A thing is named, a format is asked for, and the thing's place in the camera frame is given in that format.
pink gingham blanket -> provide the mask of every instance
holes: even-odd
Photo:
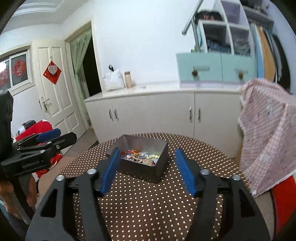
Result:
[[[252,79],[239,92],[244,133],[240,169],[257,197],[295,174],[296,97],[265,79]]]

round table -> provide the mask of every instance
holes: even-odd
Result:
[[[182,148],[188,158],[220,177],[241,176],[238,166],[216,148],[182,135],[166,133],[136,134],[140,137],[168,141],[169,161],[158,184],[142,181],[117,172],[110,192],[98,198],[105,224],[114,241],[185,240],[198,205],[187,192],[174,161],[175,149]],[[106,159],[105,152],[117,139],[99,144],[81,154],[62,172],[65,177],[81,175]],[[79,207],[79,195],[74,194],[77,234],[85,239]],[[217,196],[212,237],[218,236],[222,214],[222,195]]]

silver screw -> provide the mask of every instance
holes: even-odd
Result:
[[[96,169],[91,168],[91,169],[88,169],[86,172],[87,172],[87,174],[92,175],[92,174],[95,174],[96,173]]]
[[[65,179],[65,176],[63,176],[63,175],[58,175],[57,177],[56,177],[56,180],[57,181],[63,181]]]
[[[239,181],[240,180],[240,176],[239,175],[233,175],[232,176],[233,180]]]
[[[200,173],[203,174],[203,175],[209,175],[210,171],[208,169],[201,169]]]

window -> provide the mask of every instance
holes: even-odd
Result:
[[[29,50],[5,57],[0,61],[0,92],[12,95],[32,86]]]

floor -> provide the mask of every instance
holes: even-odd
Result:
[[[69,149],[64,155],[64,158],[47,174],[41,177],[39,183],[40,198],[46,193],[50,184],[59,172],[65,168],[70,162],[78,157],[83,152],[87,151],[97,141],[96,135],[92,128],[88,129],[86,133]],[[255,199],[263,217],[267,224],[271,238],[274,235],[274,211],[270,192],[266,192]]]

